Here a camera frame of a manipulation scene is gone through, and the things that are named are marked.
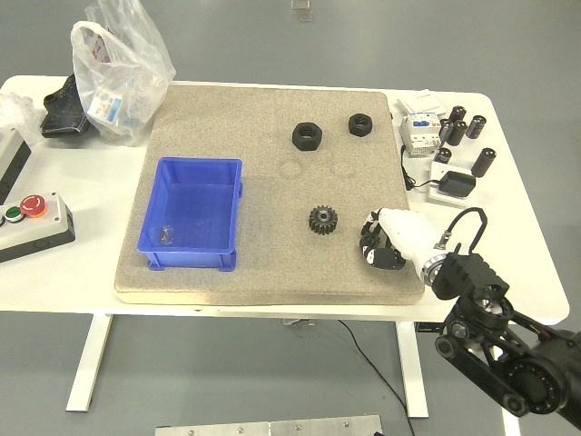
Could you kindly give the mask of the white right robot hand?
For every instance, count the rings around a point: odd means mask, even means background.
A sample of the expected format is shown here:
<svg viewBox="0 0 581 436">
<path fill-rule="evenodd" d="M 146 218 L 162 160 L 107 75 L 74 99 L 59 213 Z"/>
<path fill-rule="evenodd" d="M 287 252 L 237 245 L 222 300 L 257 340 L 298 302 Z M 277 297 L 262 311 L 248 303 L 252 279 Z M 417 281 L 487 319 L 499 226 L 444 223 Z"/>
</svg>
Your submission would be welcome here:
<svg viewBox="0 0 581 436">
<path fill-rule="evenodd" d="M 422 213 L 389 209 L 372 211 L 361 229 L 359 247 L 366 262 L 383 270 L 400 270 L 411 261 L 418 277 L 426 279 L 443 263 L 447 251 Z"/>
</svg>

